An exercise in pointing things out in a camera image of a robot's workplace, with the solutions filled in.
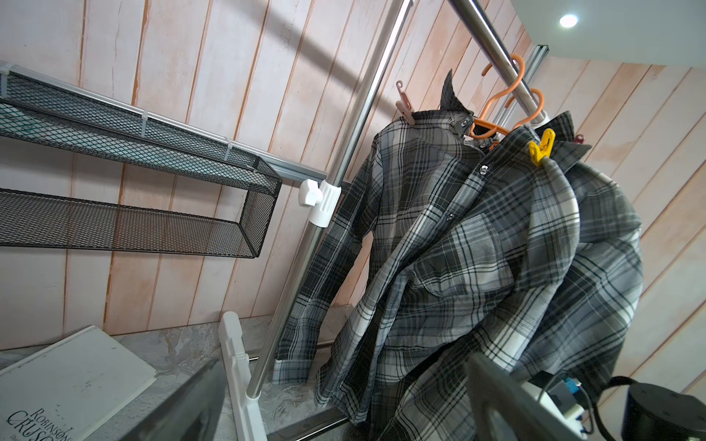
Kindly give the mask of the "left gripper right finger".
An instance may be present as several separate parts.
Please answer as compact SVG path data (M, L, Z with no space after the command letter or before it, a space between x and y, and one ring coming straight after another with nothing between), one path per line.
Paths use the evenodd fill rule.
M465 371L479 440L580 439L485 355L470 355Z

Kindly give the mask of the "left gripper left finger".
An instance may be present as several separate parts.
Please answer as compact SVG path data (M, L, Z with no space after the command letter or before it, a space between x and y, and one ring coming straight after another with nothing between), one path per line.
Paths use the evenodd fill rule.
M225 393L224 362L213 358L121 440L213 440Z

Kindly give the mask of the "yellow clothespin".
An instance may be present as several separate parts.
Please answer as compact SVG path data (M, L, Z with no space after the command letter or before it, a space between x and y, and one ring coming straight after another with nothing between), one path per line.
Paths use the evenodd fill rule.
M552 129L547 129L542 134L542 139L530 141L528 143L529 156L535 166L541 166L545 158L549 158L552 154L553 145L555 144L556 133Z

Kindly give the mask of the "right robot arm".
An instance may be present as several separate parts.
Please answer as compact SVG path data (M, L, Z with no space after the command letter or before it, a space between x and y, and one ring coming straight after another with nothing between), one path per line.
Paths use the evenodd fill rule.
M704 440L705 404L698 398L648 383L627 392L623 440Z

